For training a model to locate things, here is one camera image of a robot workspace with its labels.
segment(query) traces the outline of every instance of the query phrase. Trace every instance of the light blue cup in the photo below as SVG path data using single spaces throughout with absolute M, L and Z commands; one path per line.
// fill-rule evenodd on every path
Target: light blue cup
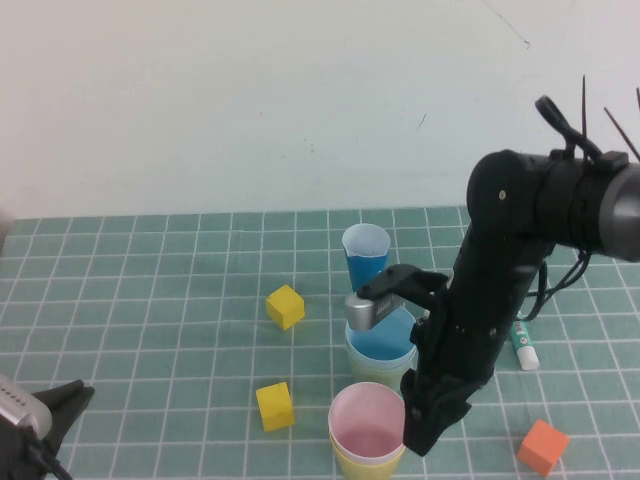
M 377 370 L 405 365 L 416 352 L 416 346 L 409 340 L 414 323 L 415 318 L 404 307 L 395 309 L 366 332 L 357 332 L 347 323 L 349 355 L 359 364 Z
M 380 273 L 387 265 L 391 238 L 378 225 L 358 223 L 342 235 L 351 287 L 355 292 Z

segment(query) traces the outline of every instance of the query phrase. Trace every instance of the green glue stick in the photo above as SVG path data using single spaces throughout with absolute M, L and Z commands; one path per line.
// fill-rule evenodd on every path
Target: green glue stick
M 520 361 L 523 370 L 535 370 L 540 365 L 536 349 L 533 348 L 533 342 L 529 338 L 529 332 L 524 322 L 520 319 L 511 325 L 511 341 L 513 348 L 516 349 L 516 355 Z

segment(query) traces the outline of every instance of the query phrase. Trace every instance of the table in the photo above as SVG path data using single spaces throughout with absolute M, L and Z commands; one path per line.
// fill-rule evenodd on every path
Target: table
M 341 478 L 326 419 L 352 382 L 341 235 L 359 221 L 388 229 L 391 262 L 448 272 L 469 218 L 440 207 L 18 221 L 0 259 L 0 371 L 29 391 L 95 386 L 60 453 L 77 480 Z M 552 281 L 574 259 L 558 248 Z M 283 284 L 307 310 L 286 332 L 264 305 Z M 640 478 L 639 305 L 640 267 L 595 257 L 530 326 L 540 369 L 521 371 L 505 345 L 464 421 L 426 460 L 407 453 L 394 478 L 535 478 L 515 451 L 537 418 L 571 437 L 552 478 Z M 267 434 L 255 390 L 279 381 L 296 425 Z

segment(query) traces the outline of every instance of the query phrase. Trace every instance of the orange cube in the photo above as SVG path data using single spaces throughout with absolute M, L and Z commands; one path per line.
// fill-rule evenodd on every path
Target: orange cube
M 558 463 L 567 445 L 569 437 L 542 420 L 537 420 L 524 437 L 517 457 L 522 463 L 546 477 Z

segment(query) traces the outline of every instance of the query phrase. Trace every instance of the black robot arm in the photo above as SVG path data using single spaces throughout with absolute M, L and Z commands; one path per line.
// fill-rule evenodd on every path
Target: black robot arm
M 401 385 L 404 443 L 419 455 L 464 417 L 469 396 L 493 375 L 556 244 L 584 252 L 581 271 L 592 253 L 640 260 L 640 165 L 630 165 L 624 153 L 601 153 L 547 97 L 536 106 L 567 146 L 549 156 L 505 150 L 478 163 L 467 189 L 471 223 L 452 276 L 394 265 L 347 301 L 358 330 L 373 327 L 403 298 L 429 311 L 411 333 L 418 365 Z M 576 145 L 586 154 L 582 160 L 574 158 Z M 538 303 L 552 293 L 539 292 Z

